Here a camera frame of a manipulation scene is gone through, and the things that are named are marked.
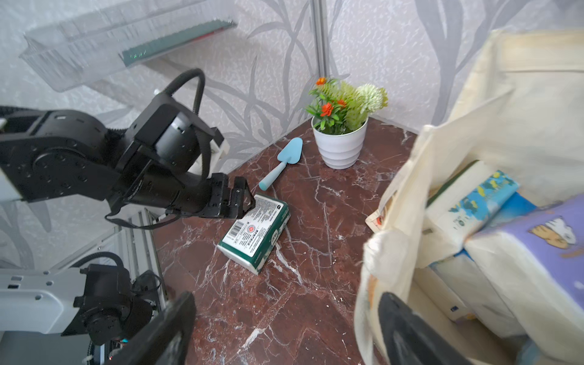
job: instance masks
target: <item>cartoon print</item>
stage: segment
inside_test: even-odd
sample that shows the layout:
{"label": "cartoon print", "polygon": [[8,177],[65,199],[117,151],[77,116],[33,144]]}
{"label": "cartoon print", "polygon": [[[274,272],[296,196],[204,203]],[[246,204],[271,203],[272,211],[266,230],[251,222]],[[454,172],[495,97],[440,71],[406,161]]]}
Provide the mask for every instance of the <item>cartoon print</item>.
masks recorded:
{"label": "cartoon print", "polygon": [[449,212],[461,212],[480,221],[486,220],[491,217],[489,199],[505,186],[514,186],[515,184],[516,182],[511,180],[504,172],[497,170],[485,182],[460,200],[458,204],[450,208]]}
{"label": "cartoon print", "polygon": [[562,217],[536,225],[529,233],[533,233],[548,244],[561,249],[568,249],[570,245],[576,244],[576,235],[572,227],[567,225]]}

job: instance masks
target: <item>brown marble surface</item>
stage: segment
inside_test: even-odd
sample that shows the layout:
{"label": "brown marble surface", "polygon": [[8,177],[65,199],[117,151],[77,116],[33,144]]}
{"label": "brown marble surface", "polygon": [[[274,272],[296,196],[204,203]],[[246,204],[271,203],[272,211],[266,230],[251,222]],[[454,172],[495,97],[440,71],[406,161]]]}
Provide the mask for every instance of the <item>brown marble surface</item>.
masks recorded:
{"label": "brown marble surface", "polygon": [[371,235],[364,221],[415,136],[370,119],[359,160],[339,171],[323,163],[304,123],[232,176],[260,191],[258,182],[294,137],[304,141],[300,162],[266,191],[289,204],[291,218],[260,275],[215,249],[232,221],[187,218],[154,232],[169,296],[187,290],[195,297],[189,365],[362,363],[352,323]]}

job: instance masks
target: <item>wallpaper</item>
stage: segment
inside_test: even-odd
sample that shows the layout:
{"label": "wallpaper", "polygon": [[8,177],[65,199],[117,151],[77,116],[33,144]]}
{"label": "wallpaper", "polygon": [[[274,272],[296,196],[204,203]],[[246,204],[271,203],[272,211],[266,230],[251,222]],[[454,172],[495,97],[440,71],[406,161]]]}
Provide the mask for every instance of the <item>wallpaper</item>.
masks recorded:
{"label": "wallpaper", "polygon": [[326,0],[331,74],[388,91],[380,119],[445,121],[492,29],[584,26],[580,0]]}
{"label": "wallpaper", "polygon": [[[238,26],[87,86],[54,92],[18,55],[23,33],[119,0],[4,0],[0,12],[0,100],[37,109],[78,109],[108,127],[127,127],[178,74],[199,67],[207,77],[200,117],[218,127],[231,150],[228,172],[305,120],[316,80],[308,0],[236,0]],[[192,105],[196,82],[175,94]],[[81,196],[0,204],[0,267],[48,269],[103,234],[106,203]],[[122,215],[132,215],[126,207]]]}

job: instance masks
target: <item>blue trowel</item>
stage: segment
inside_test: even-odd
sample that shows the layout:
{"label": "blue trowel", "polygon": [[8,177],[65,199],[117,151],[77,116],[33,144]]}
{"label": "blue trowel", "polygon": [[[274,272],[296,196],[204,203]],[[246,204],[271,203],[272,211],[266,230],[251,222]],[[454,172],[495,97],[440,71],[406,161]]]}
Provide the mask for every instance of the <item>blue trowel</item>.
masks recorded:
{"label": "blue trowel", "polygon": [[276,166],[274,170],[270,171],[262,181],[259,182],[259,188],[266,190],[270,185],[280,176],[287,164],[295,164],[300,161],[300,154],[302,153],[302,138],[292,138],[290,142],[278,154],[278,161],[280,165]]}

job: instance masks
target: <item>clear plastic shelf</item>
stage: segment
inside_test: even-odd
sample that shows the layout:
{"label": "clear plastic shelf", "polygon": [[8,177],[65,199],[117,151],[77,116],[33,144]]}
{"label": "clear plastic shelf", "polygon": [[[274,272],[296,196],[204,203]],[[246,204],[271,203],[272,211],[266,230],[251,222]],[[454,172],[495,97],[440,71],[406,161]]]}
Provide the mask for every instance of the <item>clear plastic shelf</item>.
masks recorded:
{"label": "clear plastic shelf", "polygon": [[234,0],[131,0],[26,32],[20,57],[62,92],[236,25]]}

